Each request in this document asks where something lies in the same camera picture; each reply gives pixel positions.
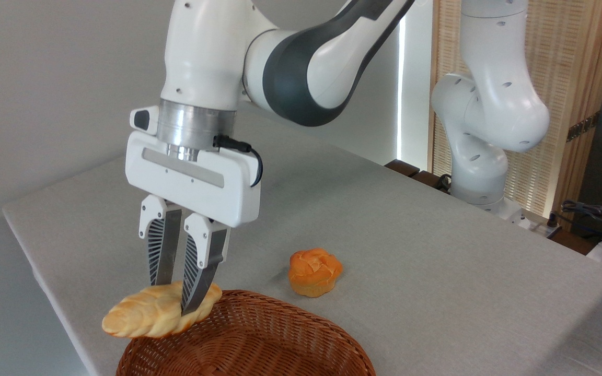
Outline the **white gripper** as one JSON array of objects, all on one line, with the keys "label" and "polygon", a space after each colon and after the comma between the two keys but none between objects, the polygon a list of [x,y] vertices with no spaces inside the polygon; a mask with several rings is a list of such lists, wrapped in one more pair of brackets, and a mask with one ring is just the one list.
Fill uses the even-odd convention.
[{"label": "white gripper", "polygon": [[231,148],[200,150],[194,161],[170,156],[167,144],[157,138],[158,114],[155,105],[131,111],[125,174],[132,186],[153,194],[142,200],[139,220],[139,238],[147,241],[151,286],[172,282],[181,207],[196,212],[184,220],[181,307],[186,315],[198,309],[226,259],[229,227],[258,218],[260,163],[253,154]]}]

